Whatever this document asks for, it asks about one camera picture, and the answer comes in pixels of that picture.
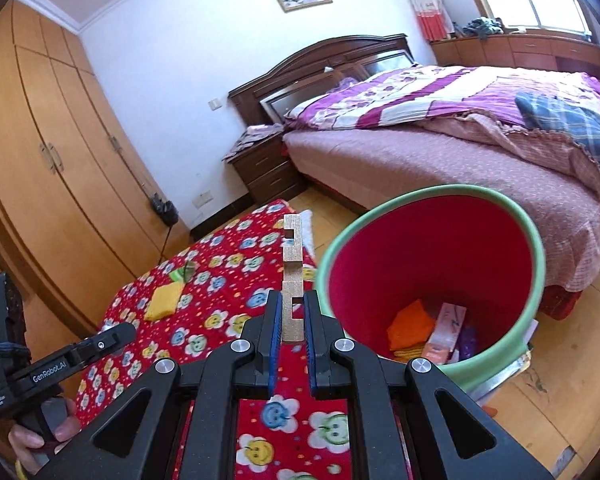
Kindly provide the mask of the person's left hand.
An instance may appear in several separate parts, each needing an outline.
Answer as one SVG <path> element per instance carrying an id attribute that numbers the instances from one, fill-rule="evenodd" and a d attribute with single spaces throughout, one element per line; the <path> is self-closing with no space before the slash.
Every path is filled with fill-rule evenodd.
<path id="1" fill-rule="evenodd" d="M 68 417 L 55 430 L 55 440 L 58 442 L 55 453 L 58 453 L 68 441 L 80 432 L 80 422 L 76 418 L 76 404 L 70 399 L 66 399 L 65 402 Z M 43 437 L 15 424 L 9 430 L 8 440 L 23 469 L 28 474 L 37 474 L 41 465 L 36 461 L 33 451 L 45 445 Z"/>

